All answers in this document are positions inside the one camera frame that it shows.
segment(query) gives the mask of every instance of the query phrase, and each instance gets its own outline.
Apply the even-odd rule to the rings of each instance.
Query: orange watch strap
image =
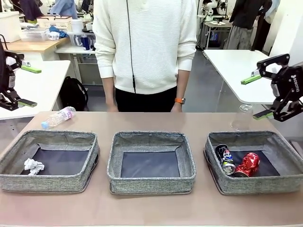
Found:
[[[175,103],[183,104],[182,98],[175,98]]]

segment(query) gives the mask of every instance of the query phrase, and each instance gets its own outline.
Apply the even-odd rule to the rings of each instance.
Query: bottle cap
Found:
[[[43,129],[48,129],[49,128],[48,122],[42,122],[41,126],[42,126]]]

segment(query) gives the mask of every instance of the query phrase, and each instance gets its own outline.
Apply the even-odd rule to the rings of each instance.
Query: gray trousers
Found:
[[[224,46],[225,50],[248,50],[251,48],[250,38],[252,30],[232,26],[227,42]]]

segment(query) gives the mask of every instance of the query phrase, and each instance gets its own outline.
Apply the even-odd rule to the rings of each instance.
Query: wristwatch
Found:
[[[175,98],[175,103],[180,103],[181,105],[184,105],[185,99],[184,98]]]

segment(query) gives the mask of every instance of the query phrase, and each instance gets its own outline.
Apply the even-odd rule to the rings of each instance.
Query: white crumpled tissue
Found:
[[[42,162],[37,162],[33,159],[28,158],[24,162],[24,170],[30,170],[30,173],[28,175],[36,175],[39,173],[40,170],[44,170],[44,165]]]

